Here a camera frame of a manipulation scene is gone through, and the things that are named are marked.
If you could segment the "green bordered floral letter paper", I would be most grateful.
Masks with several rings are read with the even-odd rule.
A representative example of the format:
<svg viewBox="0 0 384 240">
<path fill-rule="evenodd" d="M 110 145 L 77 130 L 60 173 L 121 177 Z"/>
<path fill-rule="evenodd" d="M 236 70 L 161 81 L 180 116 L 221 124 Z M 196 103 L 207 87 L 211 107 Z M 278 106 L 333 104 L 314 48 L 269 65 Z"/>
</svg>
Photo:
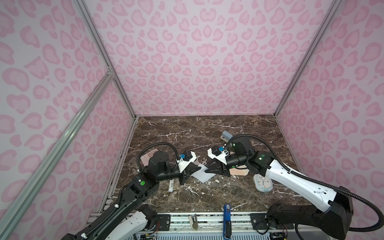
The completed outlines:
<svg viewBox="0 0 384 240">
<path fill-rule="evenodd" d="M 192 177 L 196 178 L 201 183 L 207 182 L 208 180 L 210 180 L 211 178 L 213 178 L 216 175 L 216 174 L 212 174 L 212 173 L 206 173 L 205 170 L 208 169 L 206 166 L 204 166 L 202 164 L 199 164 L 198 166 L 200 167 L 200 169 L 197 172 L 193 173 Z"/>
</svg>

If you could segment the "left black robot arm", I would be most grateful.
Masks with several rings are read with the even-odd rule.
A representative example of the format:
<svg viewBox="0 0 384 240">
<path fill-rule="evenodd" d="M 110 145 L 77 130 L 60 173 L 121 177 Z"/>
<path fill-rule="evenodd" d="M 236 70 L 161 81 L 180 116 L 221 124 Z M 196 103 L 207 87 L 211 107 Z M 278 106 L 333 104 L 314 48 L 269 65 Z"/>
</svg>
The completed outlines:
<svg viewBox="0 0 384 240">
<path fill-rule="evenodd" d="M 66 234 L 64 240 L 105 240 L 134 209 L 143 204 L 158 189 L 161 181 L 178 179 L 181 185 L 201 167 L 194 164 L 195 152 L 185 151 L 175 164 L 169 154 L 157 151 L 131 182 L 119 192 L 115 202 L 95 221 L 76 234 Z"/>
</svg>

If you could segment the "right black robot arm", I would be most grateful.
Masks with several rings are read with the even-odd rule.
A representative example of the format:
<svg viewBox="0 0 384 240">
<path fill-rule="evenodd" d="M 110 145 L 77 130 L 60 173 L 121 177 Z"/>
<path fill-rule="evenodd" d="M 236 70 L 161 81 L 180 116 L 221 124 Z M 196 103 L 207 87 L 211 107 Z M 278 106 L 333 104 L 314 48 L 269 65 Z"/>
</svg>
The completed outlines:
<svg viewBox="0 0 384 240">
<path fill-rule="evenodd" d="M 319 228 L 337 240 L 344 240 L 353 216 L 351 197 L 298 177 L 298 172 L 284 167 L 272 153 L 257 151 L 247 137 L 228 143 L 224 147 L 208 149 L 210 162 L 206 173 L 230 176 L 230 170 L 245 166 L 251 173 L 267 177 L 288 187 L 310 202 L 306 206 L 273 203 L 262 224 L 270 228 L 293 224 Z"/>
</svg>

